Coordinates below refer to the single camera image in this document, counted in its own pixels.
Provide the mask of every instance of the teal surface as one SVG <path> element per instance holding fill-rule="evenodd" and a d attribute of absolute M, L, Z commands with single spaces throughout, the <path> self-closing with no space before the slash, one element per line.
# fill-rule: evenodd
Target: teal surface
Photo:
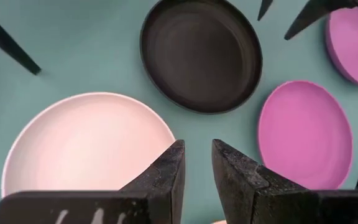
<path fill-rule="evenodd" d="M 230 0 L 254 26 L 264 67 L 252 98 L 220 115 L 179 108 L 162 96 L 145 74 L 139 33 L 156 1 L 0 0 L 0 24 L 43 68 L 35 77 L 0 51 L 0 183 L 11 144 L 38 112 L 71 95 L 111 91 L 146 103 L 168 123 L 177 139 L 185 139 L 182 222 L 223 219 L 213 179 L 211 140 L 220 138 L 260 162 L 255 131 L 264 100 L 279 84 L 301 79 L 324 86 L 342 104 L 354 133 L 352 172 L 343 188 L 355 186 L 358 86 L 343 79 L 331 65 L 324 49 L 323 21 L 291 41 L 283 39 L 305 0 L 277 0 L 260 22 L 256 20 L 260 1 Z"/>

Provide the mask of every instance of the plate rim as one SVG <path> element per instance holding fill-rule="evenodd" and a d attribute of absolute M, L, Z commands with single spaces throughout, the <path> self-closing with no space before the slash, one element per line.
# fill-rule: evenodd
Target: plate rim
<path fill-rule="evenodd" d="M 24 128 L 22 128 L 22 130 L 20 131 L 20 133 L 17 135 L 17 137 L 15 138 L 15 141 L 13 142 L 11 148 L 9 149 L 9 152 L 7 153 L 7 156 L 5 158 L 4 161 L 4 166 L 2 169 L 2 177 L 1 177 L 1 198 L 6 197 L 6 188 L 5 188 L 5 183 L 6 183 L 6 173 L 7 173 L 7 167 L 9 165 L 9 162 L 11 161 L 11 156 L 14 152 L 14 149 L 17 145 L 17 143 L 21 140 L 21 138 L 26 134 L 27 130 L 36 122 L 38 121 L 43 115 L 45 115 L 46 113 L 48 113 L 49 111 L 55 109 L 56 107 L 67 103 L 69 101 L 73 101 L 73 100 L 77 100 L 78 98 L 84 98 L 87 96 L 96 96 L 96 95 L 102 95 L 102 96 L 115 96 L 118 98 L 123 98 L 127 101 L 130 101 L 131 103 L 134 103 L 135 105 L 139 105 L 143 108 L 145 108 L 148 112 L 151 112 L 151 114 L 153 116 L 155 116 L 164 126 L 164 128 L 167 130 L 168 134 L 170 135 L 170 137 L 172 138 L 172 140 L 175 140 L 175 137 L 171 131 L 171 129 L 169 128 L 168 124 L 160 117 L 160 115 L 158 115 L 151 107 L 147 106 L 145 103 L 132 98 L 130 96 L 126 96 L 123 94 L 119 94 L 119 93 L 111 93 L 111 92 L 106 92 L 106 91 L 96 91 L 96 92 L 88 92 L 88 93 L 80 93 L 77 95 L 72 95 L 66 98 L 63 98 L 61 100 L 58 100 L 54 103 L 52 103 L 51 105 L 47 106 L 45 109 L 43 109 L 41 112 L 39 112 L 37 115 L 35 115 L 33 118 L 31 118 L 31 120 L 24 126 Z"/>
<path fill-rule="evenodd" d="M 261 132 L 261 122 L 263 120 L 263 117 L 264 117 L 264 114 L 265 114 L 265 110 L 266 110 L 266 105 L 269 103 L 269 101 L 271 101 L 272 97 L 274 97 L 276 95 L 276 93 L 278 91 L 280 91 L 282 88 L 288 86 L 288 85 L 294 85 L 294 84 L 297 84 L 297 83 L 305 83 L 305 84 L 308 84 L 308 85 L 311 85 L 313 87 L 317 87 L 321 90 L 323 90 L 330 98 L 332 98 L 335 102 L 335 106 L 339 108 L 341 114 L 342 114 L 342 117 L 344 118 L 345 120 L 345 123 L 346 123 L 346 129 L 349 134 L 350 134 L 350 160 L 349 160 L 349 163 L 347 164 L 347 167 L 346 167 L 346 174 L 344 175 L 344 177 L 342 178 L 341 182 L 335 186 L 335 189 L 338 189 L 340 187 L 343 186 L 343 184 L 345 183 L 345 181 L 347 180 L 350 172 L 351 172 L 351 167 L 352 167 L 352 163 L 353 163 L 353 132 L 352 132 L 352 128 L 351 128 L 351 124 L 349 122 L 349 119 L 347 118 L 346 116 L 346 113 L 345 111 L 343 110 L 342 106 L 339 104 L 338 100 L 330 93 L 327 91 L 327 89 L 325 89 L 324 87 L 322 87 L 321 85 L 319 84 L 316 84 L 316 83 L 313 83 L 311 81 L 308 81 L 308 80 L 292 80 L 292 81 L 287 81 L 287 82 L 284 82 L 282 84 L 280 84 L 278 87 L 276 87 L 272 92 L 271 94 L 269 94 L 269 96 L 267 97 L 267 99 L 265 100 L 264 102 L 264 105 L 262 107 L 262 110 L 260 112 L 260 116 L 259 116 L 259 121 L 258 121 L 258 127 L 257 127 L 257 144 L 258 144 L 258 148 L 259 148 L 259 153 L 260 153 L 260 156 L 262 158 L 262 162 L 264 163 L 264 166 L 267 167 L 266 165 L 266 162 L 265 162 L 265 159 L 264 159 L 264 154 L 263 154 L 263 150 L 260 146 L 260 143 L 261 143 L 261 139 L 260 139 L 260 132 Z"/>

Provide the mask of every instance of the plate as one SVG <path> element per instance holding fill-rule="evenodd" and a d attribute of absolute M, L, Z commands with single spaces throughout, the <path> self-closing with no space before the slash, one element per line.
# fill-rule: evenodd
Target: plate
<path fill-rule="evenodd" d="M 358 84 L 358 7 L 331 13 L 326 26 L 326 46 L 339 72 Z"/>
<path fill-rule="evenodd" d="M 344 111 L 323 87 L 286 82 L 268 97 L 258 129 L 265 166 L 308 189 L 338 189 L 352 160 Z"/>
<path fill-rule="evenodd" d="M 256 33 L 228 1 L 159 1 L 146 17 L 140 45 L 156 87 L 199 113 L 237 108 L 261 76 Z"/>
<path fill-rule="evenodd" d="M 175 138 L 143 103 L 115 93 L 85 93 L 38 114 L 9 151 L 2 196 L 25 190 L 119 190 Z"/>

